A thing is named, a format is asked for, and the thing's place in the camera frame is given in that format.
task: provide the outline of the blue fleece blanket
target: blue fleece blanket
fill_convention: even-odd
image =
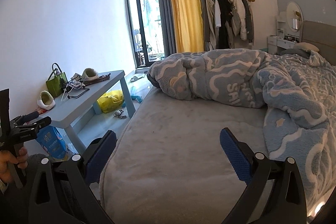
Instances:
[[[270,158],[295,158],[308,210],[336,184],[336,68],[318,53],[309,59],[247,49],[175,54],[152,65],[147,76],[179,100],[251,108],[266,103]]]

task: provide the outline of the sliding glass door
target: sliding glass door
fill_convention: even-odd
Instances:
[[[165,58],[159,0],[127,0],[138,68]]]

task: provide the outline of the gray bed sheet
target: gray bed sheet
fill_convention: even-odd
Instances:
[[[246,184],[221,148],[220,131],[230,128],[239,141],[268,156],[266,110],[179,101],[153,88],[101,175],[103,208],[117,224],[221,223]]]

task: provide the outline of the handbag handle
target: handbag handle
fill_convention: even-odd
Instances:
[[[51,73],[51,75],[49,76],[48,81],[49,81],[50,78],[53,76],[53,74],[55,75],[55,77],[57,77],[57,75],[56,75],[56,73],[55,73],[55,70],[56,70],[56,69],[54,69],[54,65],[56,65],[56,66],[58,67],[58,70],[59,70],[60,73],[63,73],[62,70],[61,70],[61,68],[59,67],[59,65],[58,65],[57,63],[53,63],[53,65],[51,66],[51,68],[52,68],[52,73]]]

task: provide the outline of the green handbag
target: green handbag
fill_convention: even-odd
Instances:
[[[65,75],[65,72],[62,72],[59,65],[57,63],[53,63],[52,65],[52,73],[48,78],[48,81],[46,82],[47,88],[49,93],[52,95],[52,97],[56,98],[62,94],[62,82],[67,83],[67,76]]]

